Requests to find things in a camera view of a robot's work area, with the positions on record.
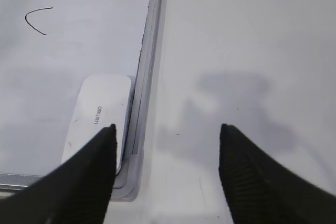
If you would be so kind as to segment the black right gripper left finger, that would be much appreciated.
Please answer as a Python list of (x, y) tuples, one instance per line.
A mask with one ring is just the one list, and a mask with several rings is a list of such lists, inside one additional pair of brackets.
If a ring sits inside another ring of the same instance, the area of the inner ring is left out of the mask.
[(116, 126), (28, 188), (1, 200), (1, 223), (103, 223), (117, 169)]

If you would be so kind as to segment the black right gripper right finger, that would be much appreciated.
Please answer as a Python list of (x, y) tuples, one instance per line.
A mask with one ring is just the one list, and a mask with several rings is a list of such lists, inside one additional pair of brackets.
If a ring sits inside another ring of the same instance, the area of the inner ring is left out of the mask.
[(222, 124), (219, 177), (234, 223), (335, 223), (335, 196), (288, 170), (237, 127)]

